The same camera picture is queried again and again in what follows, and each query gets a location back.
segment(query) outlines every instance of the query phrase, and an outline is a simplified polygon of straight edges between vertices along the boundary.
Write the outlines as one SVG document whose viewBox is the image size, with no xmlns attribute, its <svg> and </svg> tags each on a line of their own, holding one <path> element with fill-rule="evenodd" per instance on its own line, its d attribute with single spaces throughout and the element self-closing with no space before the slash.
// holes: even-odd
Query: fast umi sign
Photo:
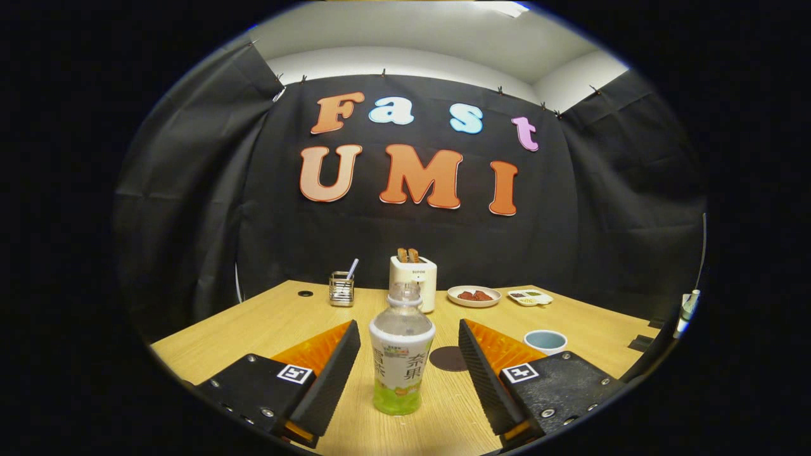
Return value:
<svg viewBox="0 0 811 456">
<path fill-rule="evenodd" d="M 363 103 L 363 92 L 352 92 L 318 100 L 320 111 L 317 123 L 310 133 L 313 135 L 329 134 L 343 128 L 343 120 L 352 118 L 356 105 Z M 415 121 L 411 113 L 412 103 L 404 97 L 384 97 L 375 101 L 375 108 L 369 111 L 368 119 L 373 123 L 394 123 L 406 125 Z M 476 106 L 456 103 L 450 106 L 448 126 L 460 134 L 475 135 L 484 126 L 486 119 Z M 516 126 L 517 140 L 526 150 L 535 152 L 539 149 L 532 139 L 535 126 L 526 117 L 512 119 Z M 336 148 L 340 158 L 335 183 L 324 186 L 320 182 L 320 171 L 323 159 L 330 154 L 329 148 L 323 146 L 308 147 L 302 150 L 303 159 L 299 190 L 312 201 L 332 202 L 343 198 L 350 190 L 354 174 L 354 163 L 361 160 L 363 148 L 357 144 L 344 144 Z M 403 192 L 403 183 L 409 189 L 410 197 L 416 204 L 425 199 L 431 207 L 440 209 L 458 209 L 461 201 L 457 197 L 458 166 L 464 159 L 455 150 L 441 149 L 425 165 L 413 147 L 408 144 L 390 144 L 385 148 L 391 163 L 388 171 L 388 184 L 380 193 L 380 200 L 388 204 L 403 204 L 409 196 Z M 501 216 L 512 216 L 517 212 L 513 203 L 513 181 L 518 168 L 506 161 L 491 161 L 493 170 L 493 201 L 488 208 L 491 213 Z"/>
</svg>

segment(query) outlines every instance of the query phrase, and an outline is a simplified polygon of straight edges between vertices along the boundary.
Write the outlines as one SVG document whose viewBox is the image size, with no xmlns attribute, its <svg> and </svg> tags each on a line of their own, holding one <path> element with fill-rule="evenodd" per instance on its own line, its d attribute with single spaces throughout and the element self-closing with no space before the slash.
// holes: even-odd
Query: blue letter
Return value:
<svg viewBox="0 0 811 456">
<path fill-rule="evenodd" d="M 378 101 L 375 101 L 375 106 L 380 107 L 369 111 L 369 118 L 372 122 L 394 122 L 397 125 L 406 125 L 414 121 L 414 116 L 411 115 L 411 101 L 407 98 L 380 98 Z"/>
<path fill-rule="evenodd" d="M 456 131 L 463 131 L 475 135 L 482 130 L 482 121 L 479 120 L 484 117 L 482 110 L 476 106 L 465 105 L 457 103 L 451 106 L 451 127 Z"/>
</svg>

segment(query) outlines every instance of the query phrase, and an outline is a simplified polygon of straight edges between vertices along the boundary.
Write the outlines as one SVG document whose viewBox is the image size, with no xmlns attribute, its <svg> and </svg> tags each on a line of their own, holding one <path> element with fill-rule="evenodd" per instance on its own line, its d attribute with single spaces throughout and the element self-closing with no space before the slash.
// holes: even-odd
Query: plate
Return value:
<svg viewBox="0 0 811 456">
<path fill-rule="evenodd" d="M 470 293 L 475 293 L 476 291 L 482 291 L 483 293 L 494 297 L 489 301 L 471 301 L 468 299 L 461 299 L 459 295 L 464 293 L 465 291 L 469 291 Z M 448 299 L 457 303 L 461 306 L 465 306 L 468 308 L 489 308 L 490 306 L 494 306 L 498 304 L 499 300 L 501 300 L 501 293 L 492 288 L 487 288 L 486 286 L 478 286 L 478 285 L 463 285 L 463 286 L 455 286 L 448 290 Z"/>
<path fill-rule="evenodd" d="M 545 306 L 552 302 L 552 297 L 540 290 L 510 290 L 507 296 L 522 306 Z"/>
</svg>

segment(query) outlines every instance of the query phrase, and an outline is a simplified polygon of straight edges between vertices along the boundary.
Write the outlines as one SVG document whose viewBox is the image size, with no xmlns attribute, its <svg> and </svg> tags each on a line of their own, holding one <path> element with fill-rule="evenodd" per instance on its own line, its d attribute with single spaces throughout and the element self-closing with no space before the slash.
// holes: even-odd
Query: white toaster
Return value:
<svg viewBox="0 0 811 456">
<path fill-rule="evenodd" d="M 423 303 L 419 310 L 423 313 L 434 311 L 436 300 L 436 265 L 424 256 L 419 257 L 424 263 L 401 263 L 396 256 L 392 256 L 388 267 L 388 288 L 396 282 L 419 284 L 419 294 Z"/>
</svg>

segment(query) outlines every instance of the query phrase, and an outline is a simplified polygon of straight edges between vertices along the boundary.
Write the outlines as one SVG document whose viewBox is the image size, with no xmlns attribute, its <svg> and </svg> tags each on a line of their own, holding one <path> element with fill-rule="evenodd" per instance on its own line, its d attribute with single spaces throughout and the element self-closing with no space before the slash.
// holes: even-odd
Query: blue cup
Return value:
<svg viewBox="0 0 811 456">
<path fill-rule="evenodd" d="M 569 340 L 561 333 L 548 329 L 530 331 L 524 336 L 524 343 L 547 356 L 566 350 Z"/>
</svg>

